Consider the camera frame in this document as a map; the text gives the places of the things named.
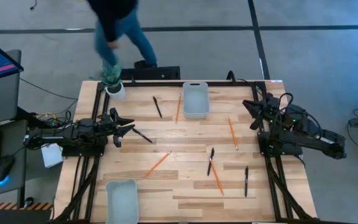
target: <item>hand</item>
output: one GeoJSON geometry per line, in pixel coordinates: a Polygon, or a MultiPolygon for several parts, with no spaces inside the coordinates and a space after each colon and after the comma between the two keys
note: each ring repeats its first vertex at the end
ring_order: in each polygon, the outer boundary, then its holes
{"type": "Polygon", "coordinates": [[[108,45],[111,49],[117,49],[118,48],[118,41],[112,41],[112,42],[108,42],[108,45]]]}

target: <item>glowing blue light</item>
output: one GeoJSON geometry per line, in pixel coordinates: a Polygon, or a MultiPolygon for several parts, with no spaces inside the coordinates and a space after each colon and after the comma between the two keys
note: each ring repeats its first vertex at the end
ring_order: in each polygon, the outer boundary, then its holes
{"type": "Polygon", "coordinates": [[[9,182],[9,175],[7,175],[7,176],[5,177],[5,179],[3,179],[2,181],[0,181],[0,186],[5,185],[5,184],[8,183],[8,182],[9,182]]]}

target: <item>white paper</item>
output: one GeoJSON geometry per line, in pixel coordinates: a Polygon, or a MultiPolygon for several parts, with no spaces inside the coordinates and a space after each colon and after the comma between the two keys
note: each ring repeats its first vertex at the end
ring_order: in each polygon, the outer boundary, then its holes
{"type": "Polygon", "coordinates": [[[41,151],[46,168],[51,168],[63,162],[62,152],[58,144],[45,144],[42,146],[41,151]]]}

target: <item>orange pencil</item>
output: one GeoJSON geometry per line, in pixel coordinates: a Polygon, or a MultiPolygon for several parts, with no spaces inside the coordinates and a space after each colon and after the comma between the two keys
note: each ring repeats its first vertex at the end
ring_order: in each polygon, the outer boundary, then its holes
{"type": "Polygon", "coordinates": [[[230,124],[231,134],[233,135],[234,145],[236,146],[236,150],[239,150],[239,147],[237,146],[237,139],[236,136],[234,135],[233,125],[231,124],[230,118],[229,118],[229,124],[230,124]]]}
{"type": "Polygon", "coordinates": [[[177,109],[177,118],[175,124],[178,123],[178,116],[179,116],[179,108],[180,108],[180,100],[181,100],[181,93],[179,93],[179,102],[178,102],[178,109],[177,109]]]}
{"type": "Polygon", "coordinates": [[[211,158],[209,158],[209,161],[211,162],[211,167],[212,167],[212,170],[213,170],[214,175],[215,175],[216,183],[218,184],[219,190],[221,190],[221,193],[222,193],[222,195],[224,196],[222,183],[221,183],[221,181],[219,180],[218,174],[216,173],[216,169],[215,169],[214,162],[212,161],[211,158]]]}
{"type": "Polygon", "coordinates": [[[147,177],[149,174],[151,174],[153,172],[153,170],[158,166],[160,165],[160,163],[162,161],[164,161],[165,158],[167,158],[167,156],[169,156],[169,154],[171,154],[172,151],[169,151],[164,157],[162,157],[156,164],[154,164],[154,166],[149,169],[149,171],[147,171],[147,173],[144,175],[144,177],[147,177]]]}

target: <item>computer mouse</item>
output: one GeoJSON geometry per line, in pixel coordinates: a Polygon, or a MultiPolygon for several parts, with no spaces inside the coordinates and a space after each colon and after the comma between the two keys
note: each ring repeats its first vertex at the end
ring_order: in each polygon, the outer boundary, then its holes
{"type": "Polygon", "coordinates": [[[0,182],[9,174],[14,162],[14,156],[2,156],[2,158],[0,158],[0,182]]]}

